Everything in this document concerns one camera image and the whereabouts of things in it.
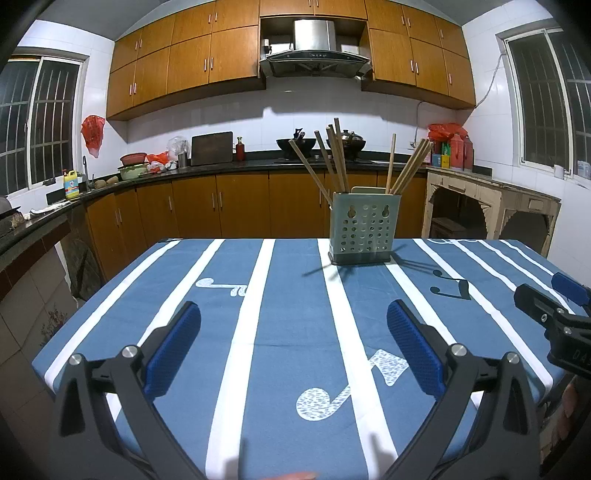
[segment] blue tablecloth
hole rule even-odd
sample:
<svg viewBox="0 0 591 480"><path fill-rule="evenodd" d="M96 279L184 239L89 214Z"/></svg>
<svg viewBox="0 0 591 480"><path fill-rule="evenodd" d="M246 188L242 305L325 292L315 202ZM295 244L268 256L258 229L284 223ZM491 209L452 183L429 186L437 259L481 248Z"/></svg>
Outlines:
<svg viewBox="0 0 591 480"><path fill-rule="evenodd" d="M392 246L387 264L337 268L326 239L158 243L97 292L33 367L55 390L72 353L100 359L142 344L192 300L201 331L155 406L208 478L302 470L378 478L433 406L388 331L391 301L403 299L448 343L476 355L519 352L536 402L563 372L546 360L544 329L515 308L515 287L528 283L583 314L549 286L558 269L519 242ZM473 395L448 455L465 440L479 400ZM141 454L117 397L108 401L122 438Z"/></svg>

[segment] cabinet door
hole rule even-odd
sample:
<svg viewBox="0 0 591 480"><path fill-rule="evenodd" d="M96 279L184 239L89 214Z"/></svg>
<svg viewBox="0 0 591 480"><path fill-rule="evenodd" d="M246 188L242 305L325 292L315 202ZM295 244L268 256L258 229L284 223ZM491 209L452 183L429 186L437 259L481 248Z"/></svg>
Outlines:
<svg viewBox="0 0 591 480"><path fill-rule="evenodd" d="M174 20L173 44L212 32L215 2L208 2L177 13Z"/></svg>
<svg viewBox="0 0 591 480"><path fill-rule="evenodd" d="M432 45L441 47L439 42L439 31L435 24L435 17L423 10L417 10L413 7L402 6L402 13L406 19L408 36L423 40Z"/></svg>
<svg viewBox="0 0 591 480"><path fill-rule="evenodd" d="M448 95L443 49L411 38L417 87Z"/></svg>
<svg viewBox="0 0 591 480"><path fill-rule="evenodd" d="M258 26L258 21L259 0L217 0L212 31Z"/></svg>
<svg viewBox="0 0 591 480"><path fill-rule="evenodd" d="M119 231L128 260L132 262L148 249L135 189L115 193L115 203L119 217Z"/></svg>
<svg viewBox="0 0 591 480"><path fill-rule="evenodd" d="M352 17L366 20L363 0L312 0L315 15L328 15L334 17Z"/></svg>
<svg viewBox="0 0 591 480"><path fill-rule="evenodd" d="M139 41L142 37L142 29L136 30L115 42L111 71L114 72L122 66L135 61L138 58Z"/></svg>
<svg viewBox="0 0 591 480"><path fill-rule="evenodd" d="M402 6L391 0L365 0L370 28L408 36Z"/></svg>
<svg viewBox="0 0 591 480"><path fill-rule="evenodd" d="M449 96L476 105L470 60L447 50L443 50L443 57L447 69Z"/></svg>
<svg viewBox="0 0 591 480"><path fill-rule="evenodd" d="M269 238L267 173L217 175L217 199L224 238Z"/></svg>
<svg viewBox="0 0 591 480"><path fill-rule="evenodd" d="M181 238L220 238L216 177L173 182L178 234Z"/></svg>
<svg viewBox="0 0 591 480"><path fill-rule="evenodd" d="M170 46L173 38L174 18L175 15L169 15L146 25L142 29L138 58Z"/></svg>
<svg viewBox="0 0 591 480"><path fill-rule="evenodd" d="M468 48L466 47L462 28L439 17L435 17L435 23L439 32L441 46L446 50L468 58Z"/></svg>
<svg viewBox="0 0 591 480"><path fill-rule="evenodd" d="M135 63L130 63L109 76L107 117L131 108L134 104Z"/></svg>
<svg viewBox="0 0 591 480"><path fill-rule="evenodd" d="M374 78L415 85L410 39L406 35L373 29L369 31L369 35Z"/></svg>
<svg viewBox="0 0 591 480"><path fill-rule="evenodd" d="M107 281L116 276L128 264L115 210L115 195L112 193L90 202L86 206L88 224L92 231L96 253Z"/></svg>
<svg viewBox="0 0 591 480"><path fill-rule="evenodd" d="M400 172L392 175L392 183L396 181L398 175L400 175ZM387 173L380 172L378 174L378 187L386 186L387 177ZM396 238L421 238L426 195L427 178L415 175L400 199Z"/></svg>
<svg viewBox="0 0 591 480"><path fill-rule="evenodd" d="M322 194L307 173L270 173L271 237L323 236Z"/></svg>
<svg viewBox="0 0 591 480"><path fill-rule="evenodd" d="M213 33L209 53L209 83L256 77L258 40L258 27Z"/></svg>
<svg viewBox="0 0 591 480"><path fill-rule="evenodd" d="M270 15L314 15L314 7L312 0L261 0L261 16Z"/></svg>
<svg viewBox="0 0 591 480"><path fill-rule="evenodd" d="M209 81L211 37L211 35L204 35L170 47L168 93L205 85Z"/></svg>
<svg viewBox="0 0 591 480"><path fill-rule="evenodd" d="M170 47L140 58L135 66L134 106L166 95Z"/></svg>
<svg viewBox="0 0 591 480"><path fill-rule="evenodd" d="M148 247L163 238L178 237L171 184L146 185L145 187L138 187L137 192L139 213L142 217Z"/></svg>

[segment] range hood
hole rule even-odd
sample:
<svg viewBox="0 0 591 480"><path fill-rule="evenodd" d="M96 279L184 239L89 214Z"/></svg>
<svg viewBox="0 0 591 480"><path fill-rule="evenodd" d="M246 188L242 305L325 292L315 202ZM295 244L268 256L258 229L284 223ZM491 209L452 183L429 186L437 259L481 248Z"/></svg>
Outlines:
<svg viewBox="0 0 591 480"><path fill-rule="evenodd" d="M370 70L369 59L337 50L331 20L296 20L294 49L267 55L261 69L267 76L321 76L353 78Z"/></svg>

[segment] yellow bottle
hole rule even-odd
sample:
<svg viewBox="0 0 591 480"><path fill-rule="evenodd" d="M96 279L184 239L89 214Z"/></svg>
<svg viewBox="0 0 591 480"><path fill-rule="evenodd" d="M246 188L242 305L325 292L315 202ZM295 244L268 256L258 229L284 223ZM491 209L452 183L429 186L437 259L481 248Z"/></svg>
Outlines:
<svg viewBox="0 0 591 480"><path fill-rule="evenodd" d="M78 197L80 190L78 188L78 172L70 170L64 175L64 190L66 191L66 198L72 199Z"/></svg>

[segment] metal screw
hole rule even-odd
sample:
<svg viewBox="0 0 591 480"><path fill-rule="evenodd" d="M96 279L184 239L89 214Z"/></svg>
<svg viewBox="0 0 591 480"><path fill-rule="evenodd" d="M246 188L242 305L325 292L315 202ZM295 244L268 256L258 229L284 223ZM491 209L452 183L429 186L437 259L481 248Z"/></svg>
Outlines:
<svg viewBox="0 0 591 480"><path fill-rule="evenodd" d="M452 353L455 356L464 356L467 352L468 350L466 350L466 347L463 346L461 343L456 343L452 345Z"/></svg>
<svg viewBox="0 0 591 480"><path fill-rule="evenodd" d="M138 354L138 348L135 345L128 345L121 350L121 355L125 358L133 358Z"/></svg>
<svg viewBox="0 0 591 480"><path fill-rule="evenodd" d="M519 363L519 355L517 355L515 352L509 352L507 354L507 361L510 364L518 364Z"/></svg>
<svg viewBox="0 0 591 480"><path fill-rule="evenodd" d="M70 365L78 365L80 362L82 362L82 355L79 353L75 353L74 355L72 355L70 357L70 359L68 360L68 363Z"/></svg>

